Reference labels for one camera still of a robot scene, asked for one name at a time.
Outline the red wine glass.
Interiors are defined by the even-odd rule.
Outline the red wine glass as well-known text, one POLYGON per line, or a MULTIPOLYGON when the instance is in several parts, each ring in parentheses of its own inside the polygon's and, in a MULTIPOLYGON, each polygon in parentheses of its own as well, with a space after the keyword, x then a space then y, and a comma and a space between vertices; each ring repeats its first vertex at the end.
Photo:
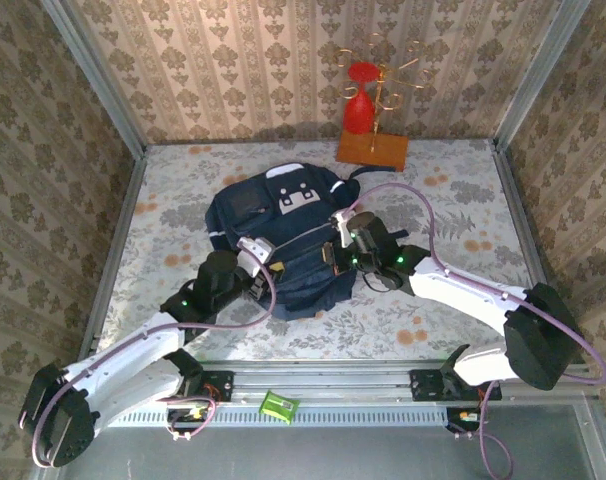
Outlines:
POLYGON ((378 79, 379 70, 371 62, 355 62, 348 69, 349 86, 343 127, 355 135, 369 133, 374 125, 375 106, 366 86, 378 79))

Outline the navy blue backpack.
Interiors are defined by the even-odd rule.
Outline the navy blue backpack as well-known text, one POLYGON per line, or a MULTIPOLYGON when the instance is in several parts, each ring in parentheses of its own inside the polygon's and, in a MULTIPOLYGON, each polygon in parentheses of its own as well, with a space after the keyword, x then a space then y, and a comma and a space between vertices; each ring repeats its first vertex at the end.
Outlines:
POLYGON ((329 311, 352 297, 356 281, 354 270, 337 275, 323 260, 323 245, 340 239, 330 218, 359 197, 358 175, 392 170, 360 167, 342 179, 326 167, 288 163, 229 185, 205 214, 211 244, 234 250, 247 237, 273 245, 270 262, 284 267, 273 276, 275 318, 293 321, 329 311))

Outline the wide aluminium mounting rail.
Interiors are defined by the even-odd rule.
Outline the wide aluminium mounting rail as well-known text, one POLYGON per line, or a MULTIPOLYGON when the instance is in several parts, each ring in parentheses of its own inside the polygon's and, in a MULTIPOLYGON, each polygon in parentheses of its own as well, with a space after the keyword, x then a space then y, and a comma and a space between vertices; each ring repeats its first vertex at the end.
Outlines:
POLYGON ((85 362, 68 367, 64 376, 93 410, 113 406, 137 408, 179 396, 187 377, 205 370, 234 373, 230 403, 258 405, 267 391, 309 405, 406 404, 412 399, 409 371, 439 369, 428 361, 272 361, 214 362, 201 365, 192 357, 159 359, 150 365, 140 361, 118 364, 111 360, 92 370, 85 362))

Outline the aluminium frame bar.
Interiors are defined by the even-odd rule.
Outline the aluminium frame bar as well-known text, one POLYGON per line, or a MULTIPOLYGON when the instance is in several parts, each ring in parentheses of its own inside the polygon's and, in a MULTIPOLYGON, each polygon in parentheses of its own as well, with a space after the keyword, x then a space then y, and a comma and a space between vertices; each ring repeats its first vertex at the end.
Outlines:
POLYGON ((143 184, 146 167, 146 155, 143 155, 134 163, 128 188, 123 198, 119 218, 114 229, 110 250, 106 258, 98 290, 88 317, 78 360, 83 360, 88 357, 95 350, 97 342, 101 338, 102 328, 107 316, 108 307, 117 278, 123 251, 126 245, 128 232, 134 216, 138 195, 143 184))
POLYGON ((508 296, 517 305, 501 315, 504 325, 499 331, 506 335, 505 357, 508 365, 513 367, 525 382, 549 390, 563 374, 571 359, 571 350, 563 340, 564 331, 547 321, 551 316, 549 309, 555 307, 562 311, 563 305, 544 278, 507 160, 497 150, 493 151, 493 157, 525 264, 533 281, 530 286, 524 287, 520 294, 513 293, 508 296))
POLYGON ((494 144, 497 151, 509 147, 590 3, 591 0, 561 0, 496 130, 494 144))
POLYGON ((147 141, 99 44, 72 0, 40 0, 136 162, 147 141))

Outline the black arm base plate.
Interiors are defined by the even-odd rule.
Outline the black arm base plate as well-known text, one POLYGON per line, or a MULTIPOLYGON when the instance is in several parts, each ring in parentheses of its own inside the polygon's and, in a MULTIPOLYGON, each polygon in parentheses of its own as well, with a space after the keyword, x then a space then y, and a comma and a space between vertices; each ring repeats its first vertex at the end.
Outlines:
POLYGON ((429 401, 480 401, 490 383, 470 386, 456 373, 439 369, 414 369, 409 371, 409 386, 416 402, 429 401))
POLYGON ((234 387, 234 373, 226 370, 205 370, 187 377, 179 389, 179 396, 204 396, 216 402, 230 402, 234 387))

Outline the green tissue packet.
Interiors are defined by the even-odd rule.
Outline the green tissue packet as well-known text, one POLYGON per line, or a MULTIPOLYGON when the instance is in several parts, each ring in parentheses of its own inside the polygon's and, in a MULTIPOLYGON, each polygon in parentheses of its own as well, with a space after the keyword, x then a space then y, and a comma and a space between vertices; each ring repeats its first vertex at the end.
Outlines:
POLYGON ((300 401, 291 399, 268 390, 259 412, 290 425, 295 417, 300 401))

